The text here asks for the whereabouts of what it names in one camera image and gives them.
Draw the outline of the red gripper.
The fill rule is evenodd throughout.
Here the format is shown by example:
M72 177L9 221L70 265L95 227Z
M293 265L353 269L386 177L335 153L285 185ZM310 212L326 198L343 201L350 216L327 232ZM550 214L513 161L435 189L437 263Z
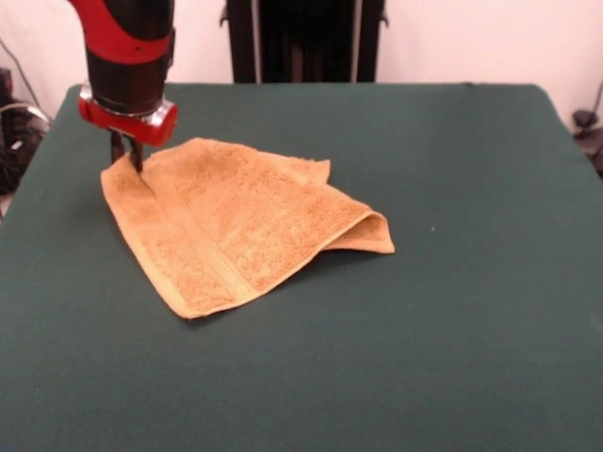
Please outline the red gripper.
M123 156L122 136L131 137L130 161L135 170L142 170L143 144L163 145L171 137L178 119L178 107L164 101L159 108L145 116L124 116L105 110L91 99L80 96L78 107L82 118L96 126L118 132L110 135L111 163Z

